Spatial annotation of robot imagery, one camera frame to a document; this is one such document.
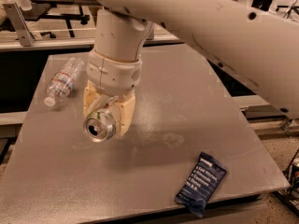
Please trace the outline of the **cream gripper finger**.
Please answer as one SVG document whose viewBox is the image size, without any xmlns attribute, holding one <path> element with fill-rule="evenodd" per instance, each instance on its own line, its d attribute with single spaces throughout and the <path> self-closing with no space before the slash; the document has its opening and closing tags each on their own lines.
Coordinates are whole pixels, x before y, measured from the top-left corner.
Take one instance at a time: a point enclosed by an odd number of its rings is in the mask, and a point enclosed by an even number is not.
<svg viewBox="0 0 299 224">
<path fill-rule="evenodd" d="M 90 80 L 83 92 L 83 115 L 87 117 L 95 109 L 105 106 L 109 101 L 109 97 L 99 92 Z"/>
<path fill-rule="evenodd" d="M 121 138 L 129 130 L 135 112 L 135 90 L 113 98 L 110 109 L 116 122 L 116 137 Z"/>
</svg>

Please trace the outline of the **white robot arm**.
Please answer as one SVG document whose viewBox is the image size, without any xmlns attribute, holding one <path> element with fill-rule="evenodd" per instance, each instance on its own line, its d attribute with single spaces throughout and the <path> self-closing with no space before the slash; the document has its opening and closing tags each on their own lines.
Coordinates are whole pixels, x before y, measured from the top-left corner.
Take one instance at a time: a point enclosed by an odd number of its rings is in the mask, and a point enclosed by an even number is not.
<svg viewBox="0 0 299 224">
<path fill-rule="evenodd" d="M 232 0 L 97 0 L 94 48 L 83 112 L 100 112 L 124 135 L 135 107 L 140 51 L 159 24 L 258 93 L 289 119 L 299 119 L 299 24 Z"/>
</svg>

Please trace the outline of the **white cream gripper body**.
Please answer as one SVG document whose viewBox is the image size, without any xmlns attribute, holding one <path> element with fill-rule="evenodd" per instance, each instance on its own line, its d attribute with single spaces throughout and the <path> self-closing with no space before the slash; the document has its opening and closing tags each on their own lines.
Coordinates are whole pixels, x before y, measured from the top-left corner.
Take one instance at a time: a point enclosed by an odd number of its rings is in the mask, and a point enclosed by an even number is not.
<svg viewBox="0 0 299 224">
<path fill-rule="evenodd" d="M 139 84 L 142 61 L 118 62 L 98 54 L 89 53 L 86 72 L 88 79 L 101 93 L 108 96 L 123 95 Z"/>
</svg>

